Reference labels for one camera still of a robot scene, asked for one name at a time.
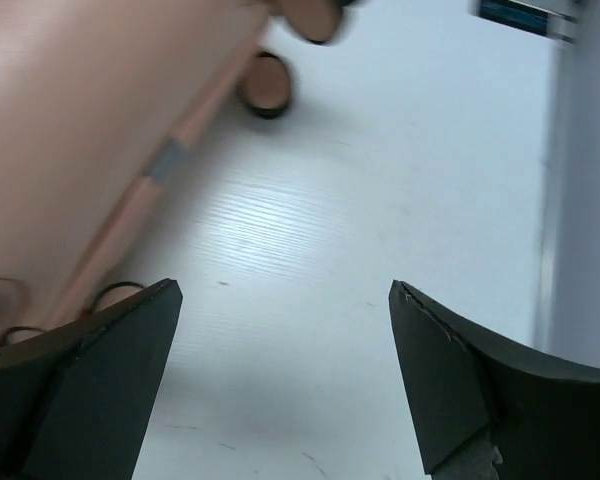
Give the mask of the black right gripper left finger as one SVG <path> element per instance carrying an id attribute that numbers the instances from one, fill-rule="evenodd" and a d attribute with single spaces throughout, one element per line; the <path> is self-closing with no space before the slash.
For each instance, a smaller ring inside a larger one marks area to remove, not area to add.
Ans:
<path id="1" fill-rule="evenodd" d="M 182 304 L 164 279 L 0 347 L 0 479 L 129 479 Z"/>

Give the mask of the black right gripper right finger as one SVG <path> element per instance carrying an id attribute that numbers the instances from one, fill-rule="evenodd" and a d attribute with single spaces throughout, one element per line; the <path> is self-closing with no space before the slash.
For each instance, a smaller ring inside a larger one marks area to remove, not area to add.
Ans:
<path id="1" fill-rule="evenodd" d="M 403 281 L 389 309 L 427 475 L 600 479 L 599 368 L 510 340 Z"/>

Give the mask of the pink suitcase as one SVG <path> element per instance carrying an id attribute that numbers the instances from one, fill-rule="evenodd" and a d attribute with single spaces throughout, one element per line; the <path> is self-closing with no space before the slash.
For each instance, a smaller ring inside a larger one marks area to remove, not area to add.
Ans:
<path id="1" fill-rule="evenodd" d="M 237 84 L 285 101 L 272 18 L 325 45 L 345 1 L 0 1 L 0 342 L 71 322 Z"/>

